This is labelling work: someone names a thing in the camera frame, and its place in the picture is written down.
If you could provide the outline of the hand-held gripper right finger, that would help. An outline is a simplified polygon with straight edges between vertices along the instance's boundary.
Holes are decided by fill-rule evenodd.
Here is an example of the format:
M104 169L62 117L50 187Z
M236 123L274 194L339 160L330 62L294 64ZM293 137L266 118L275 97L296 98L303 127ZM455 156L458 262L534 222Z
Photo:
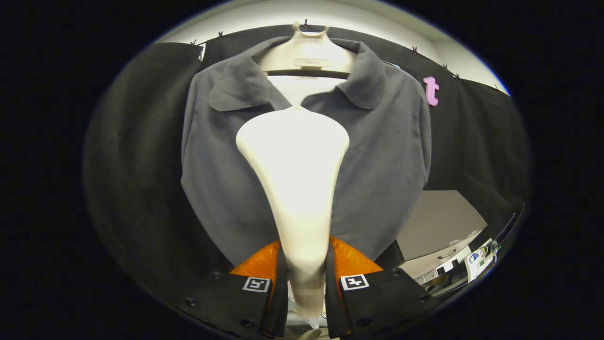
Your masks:
M392 340L435 314L441 303L403 269L384 269L330 237L326 313L331 338Z

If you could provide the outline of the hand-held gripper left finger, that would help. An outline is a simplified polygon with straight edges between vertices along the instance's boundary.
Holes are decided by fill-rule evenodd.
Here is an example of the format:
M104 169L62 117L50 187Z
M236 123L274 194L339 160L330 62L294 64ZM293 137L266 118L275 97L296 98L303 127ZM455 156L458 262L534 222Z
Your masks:
M214 271L176 303L190 321L227 340L273 340L285 333L287 264L276 240L228 272Z

